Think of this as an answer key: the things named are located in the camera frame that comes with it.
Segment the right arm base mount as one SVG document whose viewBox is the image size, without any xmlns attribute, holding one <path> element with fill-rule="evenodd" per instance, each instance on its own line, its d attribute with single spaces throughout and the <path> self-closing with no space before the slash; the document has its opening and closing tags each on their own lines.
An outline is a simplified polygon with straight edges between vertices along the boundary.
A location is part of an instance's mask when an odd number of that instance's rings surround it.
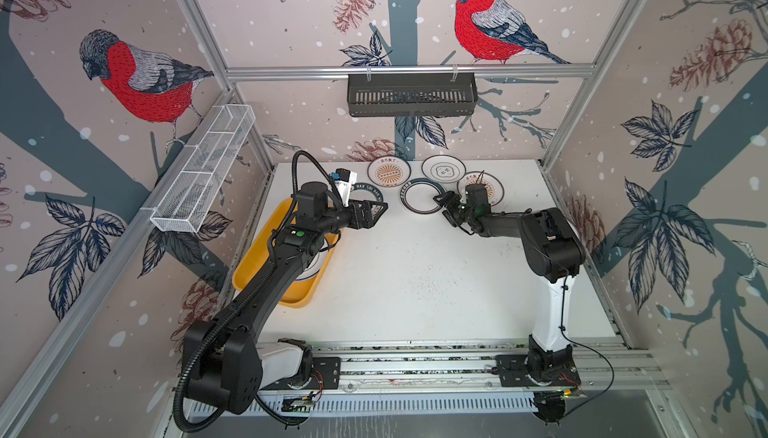
<svg viewBox="0 0 768 438">
<path fill-rule="evenodd" d="M 504 388 L 581 386 L 581 378 L 570 355 L 508 354 L 495 357 L 494 371 Z"/>
</svg>

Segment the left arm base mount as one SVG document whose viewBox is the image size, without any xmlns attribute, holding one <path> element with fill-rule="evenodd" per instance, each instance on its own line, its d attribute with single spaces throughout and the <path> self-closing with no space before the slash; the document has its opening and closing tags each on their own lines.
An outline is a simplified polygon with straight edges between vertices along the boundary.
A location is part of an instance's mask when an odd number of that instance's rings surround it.
<svg viewBox="0 0 768 438">
<path fill-rule="evenodd" d="M 261 390 L 266 391 L 319 391 L 323 389 L 337 390 L 341 378 L 341 358 L 314 357 L 312 360 L 311 371 L 306 378 L 299 375 L 298 378 L 283 378 L 270 385 L 263 386 Z"/>
</svg>

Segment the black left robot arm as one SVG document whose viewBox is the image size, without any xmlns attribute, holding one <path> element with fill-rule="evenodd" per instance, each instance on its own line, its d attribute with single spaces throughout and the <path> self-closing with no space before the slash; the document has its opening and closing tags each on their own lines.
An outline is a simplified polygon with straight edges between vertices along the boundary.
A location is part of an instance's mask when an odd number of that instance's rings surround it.
<svg viewBox="0 0 768 438">
<path fill-rule="evenodd" d="M 260 391 L 276 382 L 306 385 L 315 378 L 313 352 L 297 339 L 259 346 L 261 332 L 297 277 L 329 250 L 326 237 L 345 228 L 371 229 L 388 205 L 342 203 L 334 186 L 309 182 L 294 192 L 266 241 L 265 263 L 233 301 L 209 321 L 196 321 L 183 340 L 182 370 L 173 398 L 175 425 L 199 432 L 223 413 L 267 404 Z"/>
</svg>

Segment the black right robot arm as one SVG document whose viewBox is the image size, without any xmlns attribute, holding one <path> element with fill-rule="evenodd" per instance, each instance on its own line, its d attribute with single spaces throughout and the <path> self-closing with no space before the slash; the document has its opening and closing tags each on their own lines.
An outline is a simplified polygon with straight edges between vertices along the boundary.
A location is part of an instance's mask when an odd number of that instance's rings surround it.
<svg viewBox="0 0 768 438">
<path fill-rule="evenodd" d="M 570 306 L 568 280 L 586 259 L 574 228 L 557 208 L 494 212 L 483 184 L 469 184 L 465 196 L 445 192 L 433 198 L 450 225 L 482 238 L 516 238 L 528 268 L 538 277 L 539 308 L 529 336 L 528 376 L 547 383 L 574 367 L 573 344 L 567 336 Z"/>
</svg>

